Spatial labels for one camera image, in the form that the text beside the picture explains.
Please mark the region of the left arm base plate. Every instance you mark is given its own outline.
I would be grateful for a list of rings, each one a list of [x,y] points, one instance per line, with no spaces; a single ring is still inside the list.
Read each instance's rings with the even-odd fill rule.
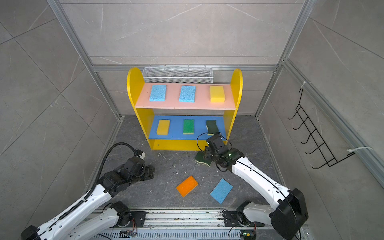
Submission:
[[[132,229],[134,224],[136,225],[136,228],[143,228],[145,219],[146,219],[147,212],[145,211],[133,211],[130,215],[130,221],[129,224],[126,226],[126,228]]]

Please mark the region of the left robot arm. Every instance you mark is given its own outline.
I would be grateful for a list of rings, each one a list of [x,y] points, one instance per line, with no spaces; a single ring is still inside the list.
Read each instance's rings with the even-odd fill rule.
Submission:
[[[153,179],[155,167],[146,166],[140,157],[132,157],[119,169],[105,173],[93,190],[62,213],[21,233],[23,240],[87,240],[110,227],[126,227],[133,223],[130,209],[121,201],[112,203],[102,213],[86,221],[94,210],[107,204],[118,193],[141,181]]]

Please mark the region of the yellow sponge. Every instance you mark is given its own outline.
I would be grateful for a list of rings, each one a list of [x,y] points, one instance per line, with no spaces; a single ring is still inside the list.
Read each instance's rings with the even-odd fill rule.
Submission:
[[[158,127],[157,127],[157,135],[158,136],[167,136],[169,134],[169,129],[170,129],[170,120],[164,120],[161,119],[158,122]]]
[[[224,103],[226,100],[223,86],[210,86],[210,102]]]

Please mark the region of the dark green sponge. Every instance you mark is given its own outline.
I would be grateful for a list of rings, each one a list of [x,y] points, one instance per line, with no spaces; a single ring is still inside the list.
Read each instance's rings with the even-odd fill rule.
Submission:
[[[212,163],[211,160],[205,159],[204,152],[202,152],[202,151],[197,152],[197,154],[195,155],[195,161],[199,164],[203,164],[203,165],[206,165],[208,167],[210,167],[210,165]]]
[[[208,136],[213,136],[213,135],[219,133],[219,128],[217,126],[216,120],[207,120],[206,121],[206,127],[207,127],[207,135]]]

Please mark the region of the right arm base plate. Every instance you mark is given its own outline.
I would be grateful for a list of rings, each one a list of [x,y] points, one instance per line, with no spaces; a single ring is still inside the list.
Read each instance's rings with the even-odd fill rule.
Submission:
[[[245,217],[240,217],[236,211],[221,211],[226,227],[264,227],[265,224],[259,222],[249,222]]]

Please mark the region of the bright green sponge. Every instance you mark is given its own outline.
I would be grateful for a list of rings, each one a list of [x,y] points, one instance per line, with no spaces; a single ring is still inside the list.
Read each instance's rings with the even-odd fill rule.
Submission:
[[[184,119],[183,135],[193,135],[195,133],[195,121],[193,119]]]

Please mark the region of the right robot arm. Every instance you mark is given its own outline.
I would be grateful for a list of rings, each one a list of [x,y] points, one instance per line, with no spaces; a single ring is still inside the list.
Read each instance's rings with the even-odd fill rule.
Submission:
[[[301,228],[309,218],[304,194],[270,178],[241,151],[228,147],[225,141],[220,133],[210,136],[204,158],[214,162],[221,172],[229,171],[243,179],[267,201],[267,205],[252,201],[242,203],[237,208],[237,225],[269,225],[285,240],[302,239]]]

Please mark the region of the blue sponge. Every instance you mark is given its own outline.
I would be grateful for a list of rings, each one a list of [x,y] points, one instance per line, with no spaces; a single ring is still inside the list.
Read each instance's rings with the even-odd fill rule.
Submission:
[[[153,85],[151,88],[150,102],[164,102],[166,99],[166,85]]]
[[[214,198],[219,204],[222,204],[232,189],[233,186],[230,183],[224,179],[221,179],[210,193],[210,196]]]
[[[196,86],[182,86],[179,96],[181,103],[194,103],[196,94]]]

